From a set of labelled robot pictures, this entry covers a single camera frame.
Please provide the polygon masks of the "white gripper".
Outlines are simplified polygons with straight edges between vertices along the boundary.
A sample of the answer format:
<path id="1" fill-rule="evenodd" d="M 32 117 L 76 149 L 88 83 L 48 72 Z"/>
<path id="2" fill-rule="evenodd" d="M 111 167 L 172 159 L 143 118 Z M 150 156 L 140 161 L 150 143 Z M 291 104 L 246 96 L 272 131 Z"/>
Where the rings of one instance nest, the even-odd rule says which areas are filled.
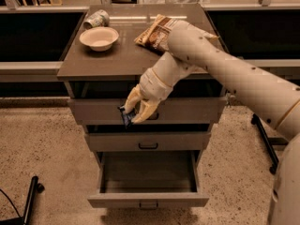
<path id="1" fill-rule="evenodd" d="M 173 89 L 160 80 L 153 69 L 147 69 L 137 84 L 129 93 L 124 105 L 125 113 L 130 113 L 140 102 L 139 112 L 132 118 L 133 124 L 139 124 L 148 119 L 157 109 L 159 102 L 165 100 Z"/>

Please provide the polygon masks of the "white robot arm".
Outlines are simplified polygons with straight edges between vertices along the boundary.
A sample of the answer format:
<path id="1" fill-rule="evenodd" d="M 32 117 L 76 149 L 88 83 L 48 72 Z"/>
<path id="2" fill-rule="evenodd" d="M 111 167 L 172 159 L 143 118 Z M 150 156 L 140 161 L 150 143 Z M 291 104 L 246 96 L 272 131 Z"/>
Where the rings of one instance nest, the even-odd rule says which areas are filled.
<path id="1" fill-rule="evenodd" d="M 267 225 L 300 225 L 299 87 L 218 49 L 208 37 L 188 22 L 173 23 L 167 51 L 131 90 L 123 113 L 139 105 L 131 122 L 143 122 L 177 82 L 196 67 L 203 68 L 288 141 L 277 165 Z"/>

